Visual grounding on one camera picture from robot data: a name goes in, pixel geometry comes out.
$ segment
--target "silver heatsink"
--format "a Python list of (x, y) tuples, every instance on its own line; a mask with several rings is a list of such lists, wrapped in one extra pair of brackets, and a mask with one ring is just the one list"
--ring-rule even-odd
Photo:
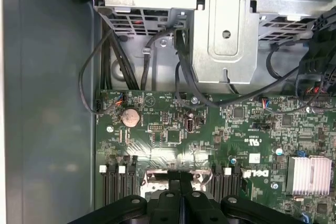
[(290, 157), (287, 192), (292, 195), (328, 195), (331, 160), (325, 157)]

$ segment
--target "screw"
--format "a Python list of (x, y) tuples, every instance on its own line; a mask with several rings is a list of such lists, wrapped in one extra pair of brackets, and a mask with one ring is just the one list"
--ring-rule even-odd
[(194, 192), (194, 193), (192, 193), (191, 195), (192, 195), (193, 197), (196, 197), (196, 198), (199, 197), (199, 196), (201, 196), (200, 193), (198, 193), (198, 192)]
[(106, 131), (107, 131), (108, 133), (112, 133), (112, 132), (113, 132), (113, 126), (111, 126), (111, 125), (107, 126), (107, 127), (106, 127)]
[(233, 198), (233, 197), (228, 198), (227, 201), (229, 201), (230, 203), (233, 203), (233, 204), (238, 202), (238, 200), (236, 198)]
[(166, 47), (167, 44), (168, 44), (168, 41), (167, 41), (166, 39), (161, 39), (161, 40), (160, 40), (160, 45), (161, 45), (161, 47)]
[(197, 104), (197, 103), (198, 103), (198, 99), (197, 99), (197, 97), (192, 97), (192, 98), (191, 98), (191, 103), (192, 103), (192, 104)]
[(277, 183), (272, 183), (271, 184), (271, 188), (272, 189), (278, 189), (279, 188), (279, 185)]

